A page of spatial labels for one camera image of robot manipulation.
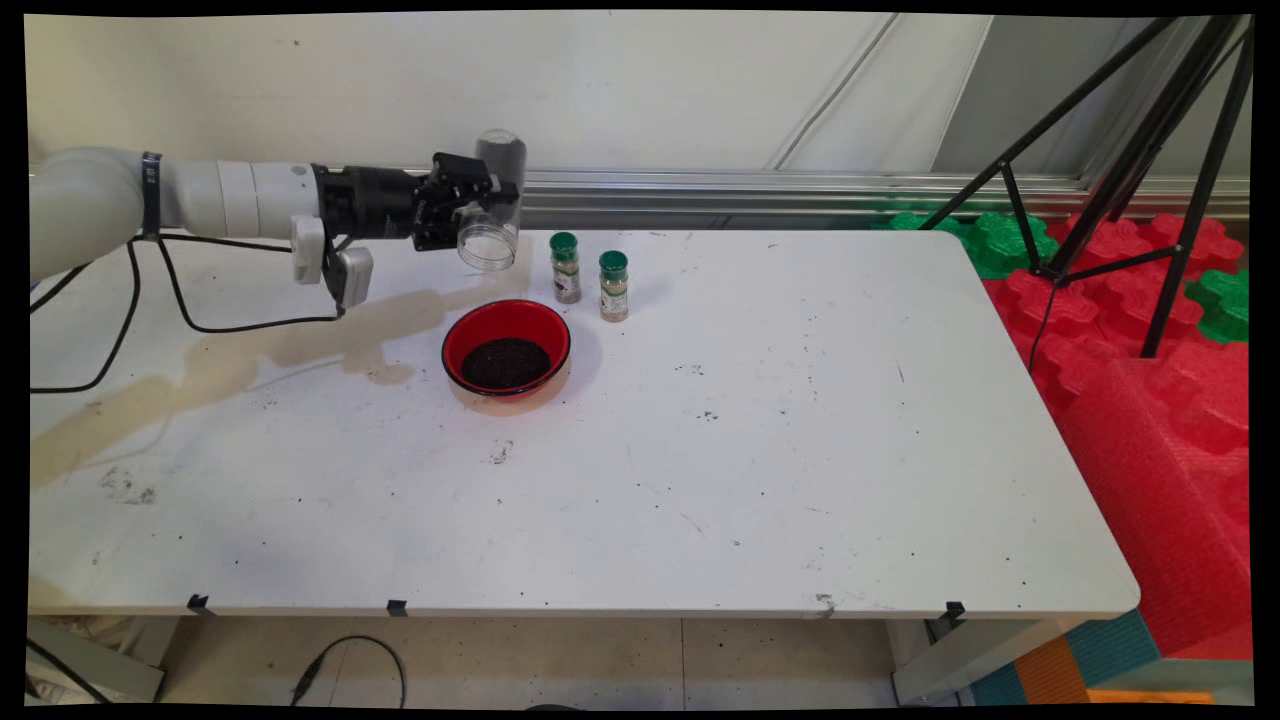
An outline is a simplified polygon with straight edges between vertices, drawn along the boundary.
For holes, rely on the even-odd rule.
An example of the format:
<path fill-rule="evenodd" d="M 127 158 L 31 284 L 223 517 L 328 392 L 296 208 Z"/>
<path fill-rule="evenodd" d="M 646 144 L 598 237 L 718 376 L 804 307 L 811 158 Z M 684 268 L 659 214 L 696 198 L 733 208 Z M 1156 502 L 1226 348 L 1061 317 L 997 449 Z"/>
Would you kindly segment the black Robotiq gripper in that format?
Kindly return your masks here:
<path fill-rule="evenodd" d="M 326 240 L 410 238 L 416 251 L 454 249 L 466 208 L 490 211 L 520 199 L 486 163 L 451 152 L 431 156 L 430 176 L 378 167 L 316 165 L 317 211 Z"/>

